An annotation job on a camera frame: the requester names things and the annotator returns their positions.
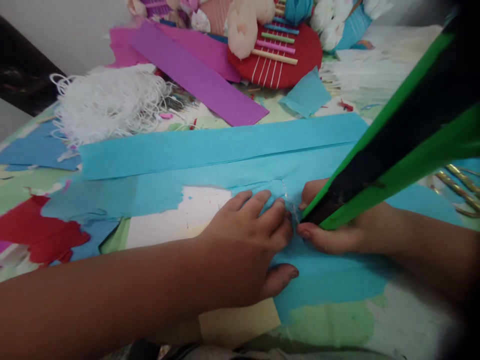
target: wooden stick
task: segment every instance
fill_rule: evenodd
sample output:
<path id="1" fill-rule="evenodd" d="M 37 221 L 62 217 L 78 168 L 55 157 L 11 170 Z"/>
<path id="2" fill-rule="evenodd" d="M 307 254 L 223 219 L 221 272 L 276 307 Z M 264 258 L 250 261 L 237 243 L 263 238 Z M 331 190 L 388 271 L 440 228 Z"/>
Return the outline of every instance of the wooden stick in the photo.
<path id="1" fill-rule="evenodd" d="M 287 43 L 287 44 L 293 44 L 295 42 L 295 39 L 285 37 L 285 36 L 280 36 L 280 35 L 273 35 L 273 34 L 268 33 L 268 32 L 262 32 L 261 37 L 271 39 L 271 40 L 276 40 L 276 41 L 279 41 L 279 42 L 284 42 L 284 43 Z"/>
<path id="2" fill-rule="evenodd" d="M 257 50 L 257 49 L 253 49 L 251 51 L 251 54 L 258 55 L 260 57 L 267 58 L 267 59 L 276 60 L 281 63 L 291 64 L 291 65 L 297 65 L 297 63 L 299 62 L 297 59 L 293 59 L 291 57 L 281 56 L 271 52 L 266 52 L 266 51 Z"/>

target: thread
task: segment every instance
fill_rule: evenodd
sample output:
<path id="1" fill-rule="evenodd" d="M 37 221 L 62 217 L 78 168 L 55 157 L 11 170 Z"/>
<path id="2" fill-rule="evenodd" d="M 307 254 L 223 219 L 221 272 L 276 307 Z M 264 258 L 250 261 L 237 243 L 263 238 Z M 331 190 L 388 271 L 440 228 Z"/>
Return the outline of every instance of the thread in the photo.
<path id="1" fill-rule="evenodd" d="M 54 111 L 60 121 L 53 123 L 73 148 L 154 131 L 155 114 L 167 110 L 165 98 L 172 91 L 160 76 L 128 68 L 87 76 L 52 74 L 50 80 L 60 102 Z"/>

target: pink paper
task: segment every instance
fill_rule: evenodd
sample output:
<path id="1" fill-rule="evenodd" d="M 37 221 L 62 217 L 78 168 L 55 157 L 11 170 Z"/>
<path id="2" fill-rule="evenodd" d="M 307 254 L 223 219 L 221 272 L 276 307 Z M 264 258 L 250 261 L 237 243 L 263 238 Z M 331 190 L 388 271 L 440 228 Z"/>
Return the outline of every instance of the pink paper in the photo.
<path id="1" fill-rule="evenodd" d="M 12 245 L 11 242 L 0 240 L 0 254 L 7 250 L 10 245 Z"/>
<path id="2" fill-rule="evenodd" d="M 115 55 L 115 62 L 108 68 L 128 68 L 137 64 L 149 64 L 143 55 L 135 51 L 130 45 L 138 28 L 114 27 L 110 29 L 110 48 Z"/>
<path id="3" fill-rule="evenodd" d="M 231 126 L 254 125 L 269 113 L 150 21 L 131 45 Z"/>
<path id="4" fill-rule="evenodd" d="M 202 63 L 219 73 L 225 80 L 239 83 L 242 79 L 240 73 L 227 59 L 228 44 L 212 39 L 210 36 L 195 30 L 180 29 L 164 24 L 155 25 L 170 39 L 179 43 Z"/>

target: colored stick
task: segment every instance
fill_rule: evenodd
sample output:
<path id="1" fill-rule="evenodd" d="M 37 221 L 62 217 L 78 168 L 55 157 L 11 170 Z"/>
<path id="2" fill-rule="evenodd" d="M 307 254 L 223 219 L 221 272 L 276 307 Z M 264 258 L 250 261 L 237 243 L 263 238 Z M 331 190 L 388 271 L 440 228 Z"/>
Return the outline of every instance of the colored stick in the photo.
<path id="1" fill-rule="evenodd" d="M 291 39 L 289 37 L 285 36 L 279 36 L 279 35 L 273 35 L 268 32 L 262 32 L 261 33 L 262 38 L 270 39 L 270 40 L 277 40 L 280 42 L 284 42 L 287 44 L 293 44 L 295 42 L 295 39 Z"/>
<path id="2" fill-rule="evenodd" d="M 257 40 L 256 44 L 261 47 L 269 48 L 272 50 L 283 51 L 284 53 L 295 54 L 295 49 L 291 47 L 286 47 L 283 45 L 277 45 L 273 42 L 268 42 L 264 40 Z"/>
<path id="3" fill-rule="evenodd" d="M 267 59 L 276 60 L 282 63 L 292 64 L 292 65 L 297 65 L 297 63 L 299 62 L 297 59 L 292 59 L 290 57 L 285 57 L 285 56 L 281 56 L 271 52 L 266 52 L 266 51 L 257 50 L 257 49 L 253 49 L 251 51 L 251 54 L 258 55 L 260 57 L 267 58 Z"/>
<path id="4" fill-rule="evenodd" d="M 282 19 L 281 17 L 277 17 L 277 16 L 275 16 L 275 17 L 273 18 L 273 21 L 276 22 L 276 23 L 285 24 L 285 25 L 288 25 L 288 24 L 289 24 L 289 23 L 287 22 L 287 20 Z"/>
<path id="5" fill-rule="evenodd" d="M 299 34 L 298 30 L 290 29 L 290 28 L 282 27 L 282 26 L 277 26 L 277 25 L 272 25 L 272 24 L 265 24 L 265 25 L 263 25 L 263 27 L 265 29 L 275 30 L 275 31 L 278 31 L 280 33 L 288 33 L 288 34 L 294 34 L 294 35 Z"/>

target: fingernail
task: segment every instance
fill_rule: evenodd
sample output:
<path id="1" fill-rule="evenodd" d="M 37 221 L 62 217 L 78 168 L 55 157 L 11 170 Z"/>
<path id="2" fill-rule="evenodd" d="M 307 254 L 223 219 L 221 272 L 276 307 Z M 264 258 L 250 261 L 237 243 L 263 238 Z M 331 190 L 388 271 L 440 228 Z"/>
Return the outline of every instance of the fingernail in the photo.
<path id="1" fill-rule="evenodd" d="M 299 275 L 300 275 L 299 271 L 297 269 L 295 269 L 290 273 L 290 279 L 298 278 Z"/>
<path id="2" fill-rule="evenodd" d="M 306 230 L 302 230 L 298 233 L 304 239 L 310 239 L 310 233 Z"/>

